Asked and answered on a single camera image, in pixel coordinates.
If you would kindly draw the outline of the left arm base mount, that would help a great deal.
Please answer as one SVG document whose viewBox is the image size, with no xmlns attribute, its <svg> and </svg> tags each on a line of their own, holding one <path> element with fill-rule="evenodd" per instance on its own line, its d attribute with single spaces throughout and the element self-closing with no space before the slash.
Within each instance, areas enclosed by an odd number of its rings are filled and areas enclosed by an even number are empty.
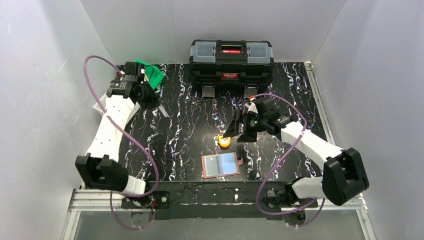
<svg viewBox="0 0 424 240">
<path fill-rule="evenodd" d="M 171 193 L 169 190 L 159 190 L 144 197 L 124 197 L 121 201 L 122 209 L 168 209 Z"/>
</svg>

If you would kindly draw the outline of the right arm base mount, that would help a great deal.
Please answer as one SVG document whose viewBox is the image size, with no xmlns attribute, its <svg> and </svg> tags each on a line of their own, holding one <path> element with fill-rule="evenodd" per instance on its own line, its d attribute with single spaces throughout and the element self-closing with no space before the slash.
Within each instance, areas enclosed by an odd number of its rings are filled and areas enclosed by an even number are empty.
<svg viewBox="0 0 424 240">
<path fill-rule="evenodd" d="M 319 209 L 310 220 L 307 220 L 306 207 L 314 205 L 317 199 L 298 198 L 294 191 L 288 186 L 284 186 L 281 189 L 268 190 L 266 196 L 261 199 L 261 202 L 271 209 L 281 209 L 283 207 L 298 209 L 294 212 L 282 215 L 285 224 L 294 228 L 307 226 L 313 222 L 321 212 L 321 209 Z"/>
</svg>

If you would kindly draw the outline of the white blue credit card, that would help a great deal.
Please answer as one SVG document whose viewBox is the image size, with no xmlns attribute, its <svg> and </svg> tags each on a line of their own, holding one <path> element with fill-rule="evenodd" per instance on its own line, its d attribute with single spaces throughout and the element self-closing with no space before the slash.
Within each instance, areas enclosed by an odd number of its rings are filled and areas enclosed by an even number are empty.
<svg viewBox="0 0 424 240">
<path fill-rule="evenodd" d="M 169 118 L 170 117 L 169 114 L 167 113 L 167 111 L 165 110 L 165 108 L 162 105 L 159 105 L 158 106 L 158 109 L 161 111 L 161 113 L 163 114 L 163 116 L 165 118 Z"/>
</svg>

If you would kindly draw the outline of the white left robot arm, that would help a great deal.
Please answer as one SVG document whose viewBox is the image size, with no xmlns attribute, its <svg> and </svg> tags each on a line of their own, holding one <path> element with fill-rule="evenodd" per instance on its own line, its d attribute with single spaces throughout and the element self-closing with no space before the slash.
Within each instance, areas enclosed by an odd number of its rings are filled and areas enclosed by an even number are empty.
<svg viewBox="0 0 424 240">
<path fill-rule="evenodd" d="M 95 137 L 85 154 L 77 156 L 75 166 L 84 185 L 91 189 L 119 192 L 128 197 L 144 197 L 152 194 L 159 185 L 159 178 L 151 185 L 148 181 L 136 178 L 120 164 L 119 152 L 123 138 L 138 146 L 151 162 L 154 173 L 159 174 L 157 164 L 146 148 L 125 131 L 125 127 L 140 108 L 155 108 L 159 96 L 155 89 L 164 78 L 155 76 L 158 69 L 141 61 L 128 61 L 124 65 L 113 65 L 115 78 L 108 89 L 98 96 L 91 85 L 87 72 L 88 62 L 83 65 L 83 73 L 99 112 L 102 114 Z"/>
</svg>

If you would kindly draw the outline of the pink leather card holder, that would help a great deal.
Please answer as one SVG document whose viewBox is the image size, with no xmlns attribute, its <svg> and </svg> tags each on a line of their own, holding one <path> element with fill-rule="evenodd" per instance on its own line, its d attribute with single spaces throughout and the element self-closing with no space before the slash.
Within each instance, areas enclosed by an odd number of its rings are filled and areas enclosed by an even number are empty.
<svg viewBox="0 0 424 240">
<path fill-rule="evenodd" d="M 219 170 L 220 174 L 213 177 L 206 177 L 205 175 L 205 165 L 204 158 L 206 156 L 217 156 L 219 162 Z M 201 157 L 202 163 L 202 176 L 204 179 L 211 178 L 220 178 L 226 176 L 235 176 L 240 174 L 240 166 L 243 164 L 244 160 L 241 156 L 238 156 L 236 152 L 228 152 L 228 153 L 218 153 L 218 154 L 210 154 L 203 155 Z"/>
</svg>

